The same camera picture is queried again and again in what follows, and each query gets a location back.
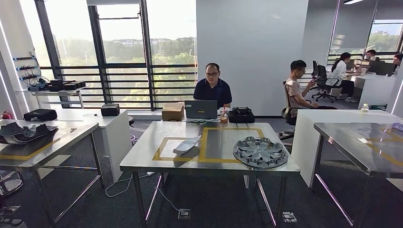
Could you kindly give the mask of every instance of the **cardboard box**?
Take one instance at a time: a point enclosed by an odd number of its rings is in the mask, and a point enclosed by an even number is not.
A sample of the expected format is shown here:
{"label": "cardboard box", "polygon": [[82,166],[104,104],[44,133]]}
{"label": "cardboard box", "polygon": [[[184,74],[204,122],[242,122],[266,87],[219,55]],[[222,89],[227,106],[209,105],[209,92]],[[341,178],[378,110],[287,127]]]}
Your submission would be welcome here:
{"label": "cardboard box", "polygon": [[182,121],[183,102],[167,103],[163,108],[163,121]]}

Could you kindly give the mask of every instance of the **gray laptop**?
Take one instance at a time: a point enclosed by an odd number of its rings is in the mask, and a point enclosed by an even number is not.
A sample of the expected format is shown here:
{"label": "gray laptop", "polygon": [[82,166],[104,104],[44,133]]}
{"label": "gray laptop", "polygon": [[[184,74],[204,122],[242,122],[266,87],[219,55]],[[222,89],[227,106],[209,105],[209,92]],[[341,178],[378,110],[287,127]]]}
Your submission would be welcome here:
{"label": "gray laptop", "polygon": [[185,101],[186,118],[217,119],[217,101]]}

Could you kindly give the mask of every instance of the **stainless steel table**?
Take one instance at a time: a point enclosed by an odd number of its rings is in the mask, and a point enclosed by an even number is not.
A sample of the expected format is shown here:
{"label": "stainless steel table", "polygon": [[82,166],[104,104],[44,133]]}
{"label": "stainless steel table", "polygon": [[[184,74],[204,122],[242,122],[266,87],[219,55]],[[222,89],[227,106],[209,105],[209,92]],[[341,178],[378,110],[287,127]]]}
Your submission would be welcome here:
{"label": "stainless steel table", "polygon": [[[199,135],[202,135],[201,140],[187,153],[176,155],[172,152],[182,141]],[[138,179],[138,172],[140,171],[160,172],[157,187],[160,187],[164,182],[164,172],[185,173],[189,175],[205,173],[247,175],[245,186],[248,188],[249,183],[252,184],[252,187],[256,184],[258,185],[273,225],[275,227],[280,225],[284,208],[287,176],[298,175],[299,167],[289,154],[287,163],[273,169],[259,170],[244,165],[235,159],[232,150],[238,140],[247,136],[267,137],[273,141],[281,142],[268,123],[207,123],[203,126],[194,126],[186,122],[152,122],[120,163],[122,171],[133,173],[134,188],[142,227],[147,227],[157,190],[155,190],[151,205],[147,214],[145,214]],[[271,211],[259,179],[259,176],[263,175],[281,176],[278,215],[276,218]]]}
{"label": "stainless steel table", "polygon": [[[98,123],[83,122],[26,122],[22,120],[0,120],[0,125],[7,125],[17,122],[19,126],[28,126],[31,124],[39,125],[46,123],[48,126],[58,126],[58,130],[47,136],[42,136],[26,145],[7,145],[0,144],[0,170],[31,172],[35,178],[39,189],[40,198],[43,203],[46,215],[52,227],[56,227],[57,221],[66,214],[66,212],[85,194],[85,192],[99,179],[101,186],[104,187],[101,167],[99,165],[98,155],[94,143],[92,132],[98,128]],[[96,168],[92,167],[71,167],[71,166],[47,166],[46,163],[57,155],[66,151],[75,143],[89,136],[93,149]],[[74,201],[62,211],[56,218],[53,217],[46,191],[38,173],[38,168],[65,169],[65,170],[83,170],[97,171],[97,176],[88,184],[88,186],[77,196]]]}
{"label": "stainless steel table", "polygon": [[[372,179],[403,178],[403,134],[391,127],[391,124],[378,123],[314,124],[314,128],[321,135],[316,158],[315,178],[325,188],[350,226],[354,228],[363,225],[371,195]],[[325,139],[368,176],[365,192],[354,220],[349,217],[318,174]]]}

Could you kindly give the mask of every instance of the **black bag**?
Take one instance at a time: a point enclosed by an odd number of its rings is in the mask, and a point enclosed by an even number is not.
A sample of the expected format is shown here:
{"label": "black bag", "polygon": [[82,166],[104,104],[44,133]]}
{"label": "black bag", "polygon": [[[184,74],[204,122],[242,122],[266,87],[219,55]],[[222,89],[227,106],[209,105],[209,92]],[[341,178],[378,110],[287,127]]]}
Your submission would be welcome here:
{"label": "black bag", "polygon": [[53,109],[37,109],[24,114],[25,121],[33,121],[37,119],[42,121],[51,121],[55,120],[57,117],[58,114]]}
{"label": "black bag", "polygon": [[252,110],[248,107],[236,107],[228,112],[228,120],[230,123],[234,124],[250,124],[255,122],[255,116],[253,115]]}

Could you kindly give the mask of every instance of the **trees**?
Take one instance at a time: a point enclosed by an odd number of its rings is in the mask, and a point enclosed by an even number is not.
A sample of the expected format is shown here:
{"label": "trees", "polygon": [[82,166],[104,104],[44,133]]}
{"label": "trees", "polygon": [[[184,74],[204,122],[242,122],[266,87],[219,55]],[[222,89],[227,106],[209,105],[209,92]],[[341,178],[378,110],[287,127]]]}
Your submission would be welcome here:
{"label": "trees", "polygon": [[[151,39],[152,49],[152,64],[153,65],[169,65],[169,64],[194,64],[196,63],[195,51],[196,38],[178,38],[176,40],[170,39]],[[142,40],[104,40],[104,51],[106,63],[144,63],[144,47]],[[60,56],[60,64],[62,66],[96,66],[97,59],[95,56],[94,44],[91,41],[84,39],[57,39],[57,50]],[[69,69],[63,70],[65,74],[86,74],[97,73],[97,69]],[[149,107],[149,89],[148,77],[145,68],[120,68],[120,69],[107,69],[110,74],[118,73],[117,76],[108,76],[110,87],[119,87],[119,89],[111,89],[111,98],[115,102],[125,101],[121,103],[122,107]],[[154,75],[153,86],[155,88],[153,93],[154,100],[157,101],[171,101],[171,100],[184,100],[192,99],[192,96],[166,96],[169,94],[192,94],[194,89],[164,89],[165,87],[194,87],[197,82],[196,74],[181,74],[181,72],[197,72],[196,67],[190,68],[154,68],[154,73],[178,73],[175,75]],[[142,73],[144,75],[123,75],[124,73]],[[85,100],[103,100],[100,77],[99,76],[65,76],[66,80],[85,80],[85,81],[99,81],[95,83],[88,83],[89,90],[84,90],[83,94],[100,95],[88,96]],[[121,82],[124,80],[140,80],[143,82]],[[164,80],[191,80],[189,82],[165,82]],[[88,106],[100,106],[101,104],[94,103]]]}
{"label": "trees", "polygon": [[374,33],[371,33],[371,35],[369,36],[367,47],[378,52],[396,51],[398,40],[398,35],[391,35],[387,32],[376,31]]}

